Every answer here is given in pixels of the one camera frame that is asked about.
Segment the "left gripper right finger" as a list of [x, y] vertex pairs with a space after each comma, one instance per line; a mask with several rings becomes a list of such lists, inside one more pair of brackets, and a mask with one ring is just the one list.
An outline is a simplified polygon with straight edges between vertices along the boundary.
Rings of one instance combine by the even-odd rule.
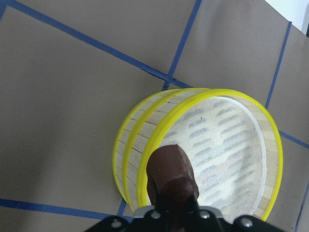
[[282, 230], [251, 215], [241, 215], [227, 222], [221, 211], [200, 206], [194, 194], [190, 196], [190, 231], [192, 232], [281, 232]]

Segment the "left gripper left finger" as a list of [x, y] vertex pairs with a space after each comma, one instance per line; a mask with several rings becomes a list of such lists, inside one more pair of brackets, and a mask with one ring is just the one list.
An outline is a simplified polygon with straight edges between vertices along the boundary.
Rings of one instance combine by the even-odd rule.
[[169, 196], [156, 192], [155, 204], [138, 208], [132, 221], [110, 216], [87, 229], [88, 232], [168, 232]]

